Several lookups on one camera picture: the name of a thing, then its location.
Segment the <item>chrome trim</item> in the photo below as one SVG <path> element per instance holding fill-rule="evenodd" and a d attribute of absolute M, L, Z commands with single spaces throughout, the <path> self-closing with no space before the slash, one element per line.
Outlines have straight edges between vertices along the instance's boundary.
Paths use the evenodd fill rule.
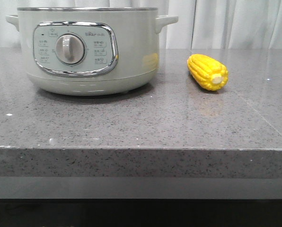
<path fill-rule="evenodd" d="M 140 7 L 20 7 L 17 8 L 18 11 L 100 11 L 100 12 L 110 12 L 110 11 L 152 11 L 158 10 L 158 8 Z"/>
<path fill-rule="evenodd" d="M 105 66 L 102 69 L 99 70 L 93 70 L 93 71 L 80 71 L 80 72 L 73 72 L 73 71 L 58 71 L 58 70 L 51 70 L 48 69 L 46 67 L 44 67 L 43 65 L 41 65 L 40 62 L 37 61 L 36 57 L 35 57 L 35 50 L 34 50 L 34 34 L 35 34 L 35 30 L 40 27 L 40 26 L 68 26 L 68 25 L 75 25 L 75 26 L 97 26 L 97 27 L 102 27 L 104 28 L 111 39 L 111 44 L 112 44 L 112 51 L 113 51 L 113 56 L 112 56 L 112 60 L 109 63 L 109 65 Z M 37 27 L 34 29 L 33 31 L 33 57 L 34 57 L 34 61 L 36 62 L 36 64 L 38 65 L 38 67 L 43 70 L 44 72 L 47 72 L 49 74 L 53 74 L 56 76 L 60 76 L 60 77 L 68 77 L 68 78 L 85 78 L 85 77 L 89 77 L 89 76 L 96 76 L 96 75 L 102 75 L 102 74 L 107 74 L 110 71 L 112 71 L 117 63 L 118 63 L 118 45 L 117 45 L 117 40 L 116 40 L 116 36 L 114 31 L 112 30 L 112 28 L 110 26 L 108 26 L 107 24 L 104 23 L 97 23 L 97 22 L 84 22 L 84 21 L 56 21 L 56 22 L 43 22 L 37 25 Z"/>

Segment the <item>cooker handle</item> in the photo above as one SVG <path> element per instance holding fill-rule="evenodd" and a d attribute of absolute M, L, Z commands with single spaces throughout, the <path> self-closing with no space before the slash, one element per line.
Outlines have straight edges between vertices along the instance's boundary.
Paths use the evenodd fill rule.
<path fill-rule="evenodd" d="M 178 16 L 162 15 L 156 18 L 156 33 L 160 33 L 162 28 L 166 25 L 178 22 Z"/>
<path fill-rule="evenodd" d="M 6 15 L 5 19 L 7 20 L 7 22 L 9 22 L 10 24 L 14 25 L 17 29 L 17 31 L 19 31 L 19 19 L 18 19 L 18 15 Z"/>

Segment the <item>gray granite countertop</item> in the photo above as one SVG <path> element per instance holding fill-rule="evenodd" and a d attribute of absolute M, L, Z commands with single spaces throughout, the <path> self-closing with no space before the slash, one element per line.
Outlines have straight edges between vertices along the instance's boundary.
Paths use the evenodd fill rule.
<path fill-rule="evenodd" d="M 186 60 L 223 62 L 201 89 Z M 127 94 L 57 95 L 0 48 L 0 176 L 282 178 L 282 50 L 161 50 L 158 75 Z"/>

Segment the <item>yellow corn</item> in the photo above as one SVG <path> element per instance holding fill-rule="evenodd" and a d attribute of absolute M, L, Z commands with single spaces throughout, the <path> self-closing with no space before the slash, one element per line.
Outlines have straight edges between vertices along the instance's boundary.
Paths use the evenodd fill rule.
<path fill-rule="evenodd" d="M 206 90 L 219 90 L 228 81 L 226 66 L 209 56 L 193 54 L 188 58 L 187 66 L 193 78 Z"/>

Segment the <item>cooker lid rim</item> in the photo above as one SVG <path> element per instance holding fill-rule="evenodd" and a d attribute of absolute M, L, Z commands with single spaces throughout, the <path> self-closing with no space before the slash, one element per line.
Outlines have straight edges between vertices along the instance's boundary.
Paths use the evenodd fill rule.
<path fill-rule="evenodd" d="M 19 7 L 18 11 L 152 11 L 158 8 L 152 7 Z"/>

